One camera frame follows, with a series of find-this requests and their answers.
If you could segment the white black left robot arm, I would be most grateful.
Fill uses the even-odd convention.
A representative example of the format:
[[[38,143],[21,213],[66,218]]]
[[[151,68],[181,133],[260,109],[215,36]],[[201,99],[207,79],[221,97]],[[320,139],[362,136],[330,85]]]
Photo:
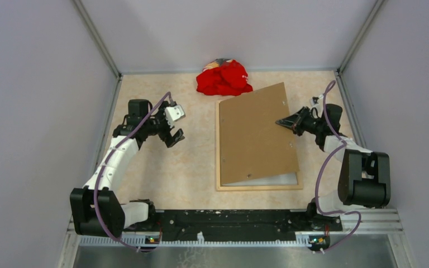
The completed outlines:
[[[150,136],[157,136],[171,148],[184,139],[184,132],[172,130],[185,117],[183,107],[172,99],[152,105],[146,99],[132,99],[128,112],[112,134],[109,148],[91,178],[70,193],[75,232],[79,235],[121,237],[137,224],[149,231],[156,226],[154,205],[148,199],[121,204],[115,191],[120,187],[131,160]]]

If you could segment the printed colour photo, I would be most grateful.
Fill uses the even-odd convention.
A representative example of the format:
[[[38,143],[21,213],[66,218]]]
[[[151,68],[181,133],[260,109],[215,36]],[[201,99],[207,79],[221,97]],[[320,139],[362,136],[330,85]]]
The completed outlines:
[[[280,174],[271,177],[249,179],[235,183],[222,183],[222,186],[275,186],[275,185],[297,185],[296,173]]]

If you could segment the brown cardboard backing board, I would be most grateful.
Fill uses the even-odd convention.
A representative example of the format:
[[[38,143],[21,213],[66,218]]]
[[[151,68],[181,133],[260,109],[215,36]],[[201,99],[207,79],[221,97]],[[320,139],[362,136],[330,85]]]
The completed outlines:
[[[220,102],[221,183],[299,172],[284,83]]]

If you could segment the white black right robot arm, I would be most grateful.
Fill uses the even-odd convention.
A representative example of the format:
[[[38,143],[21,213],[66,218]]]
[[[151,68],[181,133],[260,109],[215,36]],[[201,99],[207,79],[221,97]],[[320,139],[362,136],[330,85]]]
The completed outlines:
[[[390,157],[358,145],[340,132],[343,109],[336,104],[302,107],[298,112],[279,119],[276,124],[290,129],[293,134],[314,135],[316,145],[325,153],[315,182],[314,197],[301,217],[312,230],[326,231],[337,226],[341,215],[356,216],[358,224],[365,208],[383,208],[390,202]],[[331,194],[320,195],[319,187],[328,162],[341,164],[337,189]]]

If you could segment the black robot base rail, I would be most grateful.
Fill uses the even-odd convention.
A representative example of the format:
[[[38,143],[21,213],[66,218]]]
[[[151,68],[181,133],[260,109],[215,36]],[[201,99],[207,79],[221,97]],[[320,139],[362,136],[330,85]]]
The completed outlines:
[[[306,210],[157,210],[148,220],[135,223],[127,232],[155,233],[164,242],[194,241],[201,233],[207,242],[294,241],[297,233],[342,231],[339,217],[321,216]]]

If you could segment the light wooden picture frame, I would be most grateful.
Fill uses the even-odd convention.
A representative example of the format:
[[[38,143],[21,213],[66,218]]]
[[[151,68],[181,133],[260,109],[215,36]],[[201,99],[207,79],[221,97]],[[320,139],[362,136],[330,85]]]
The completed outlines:
[[[234,185],[226,186],[221,183],[221,145],[220,145],[220,102],[216,103],[216,183],[215,188],[217,192],[254,192],[254,191],[282,191],[282,190],[303,190],[304,181],[302,178],[298,178],[295,173],[293,177],[296,180],[296,184],[283,184],[283,185]]]

